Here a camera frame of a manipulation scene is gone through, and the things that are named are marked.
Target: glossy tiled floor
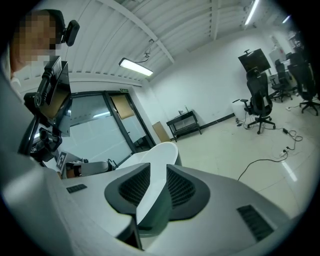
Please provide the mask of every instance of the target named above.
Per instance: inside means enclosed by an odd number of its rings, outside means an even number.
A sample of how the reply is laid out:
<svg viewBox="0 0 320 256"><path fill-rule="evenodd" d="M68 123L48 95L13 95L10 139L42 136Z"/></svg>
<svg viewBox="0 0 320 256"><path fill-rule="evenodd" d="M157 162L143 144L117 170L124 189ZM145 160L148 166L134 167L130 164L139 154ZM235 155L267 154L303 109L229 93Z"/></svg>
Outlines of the glossy tiled floor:
<svg viewBox="0 0 320 256"><path fill-rule="evenodd" d="M319 180L320 116L313 109L301 113L302 99L273 102L272 122L277 128L296 130L303 137L283 162L253 163L240 181L282 208L291 218L302 213ZM280 152L293 147L294 140L282 130L246 130L237 127L235 117L181 137L176 143L182 165L204 172L238 179L250 162L257 159L280 160Z"/></svg>

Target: monitor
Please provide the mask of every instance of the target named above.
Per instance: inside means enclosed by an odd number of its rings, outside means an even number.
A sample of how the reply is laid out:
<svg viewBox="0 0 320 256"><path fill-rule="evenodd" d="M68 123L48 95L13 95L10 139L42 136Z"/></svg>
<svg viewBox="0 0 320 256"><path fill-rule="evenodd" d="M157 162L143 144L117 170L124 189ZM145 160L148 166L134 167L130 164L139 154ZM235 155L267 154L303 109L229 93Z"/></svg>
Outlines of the monitor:
<svg viewBox="0 0 320 256"><path fill-rule="evenodd" d="M261 49L254 50L238 57L246 72L257 67L259 72L270 69L270 64Z"/></svg>

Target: white corrugated ceiling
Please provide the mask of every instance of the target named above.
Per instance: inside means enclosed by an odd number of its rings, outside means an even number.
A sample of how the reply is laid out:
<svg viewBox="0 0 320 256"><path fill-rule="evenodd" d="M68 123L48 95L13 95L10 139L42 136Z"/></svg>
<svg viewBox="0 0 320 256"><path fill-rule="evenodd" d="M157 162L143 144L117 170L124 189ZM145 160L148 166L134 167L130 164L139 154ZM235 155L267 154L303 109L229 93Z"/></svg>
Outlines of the white corrugated ceiling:
<svg viewBox="0 0 320 256"><path fill-rule="evenodd" d="M46 0L37 9L61 10L66 26L77 20L80 30L72 47L58 51L69 64L70 77L93 76L139 85L146 76L119 67L123 57L154 71L152 79L175 58L224 36L252 29L244 22L251 0ZM273 1L260 0L250 24L280 24L284 19ZM43 62L17 73L32 81L43 73Z"/></svg>

